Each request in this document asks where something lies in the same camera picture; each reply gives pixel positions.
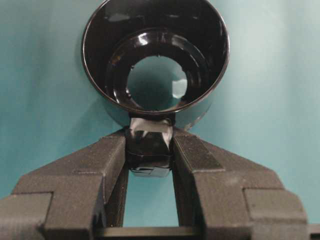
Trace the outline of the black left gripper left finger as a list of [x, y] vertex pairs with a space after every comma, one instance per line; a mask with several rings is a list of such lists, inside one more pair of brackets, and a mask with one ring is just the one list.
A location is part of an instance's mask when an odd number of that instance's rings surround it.
[[0, 201], [3, 240], [92, 240], [121, 227], [128, 169], [123, 130], [23, 175]]

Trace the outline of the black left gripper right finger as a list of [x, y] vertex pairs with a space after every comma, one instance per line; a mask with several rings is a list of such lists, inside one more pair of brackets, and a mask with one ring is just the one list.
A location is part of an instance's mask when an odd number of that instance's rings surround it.
[[299, 197], [271, 169], [177, 129], [173, 184], [180, 226], [203, 240], [307, 240]]

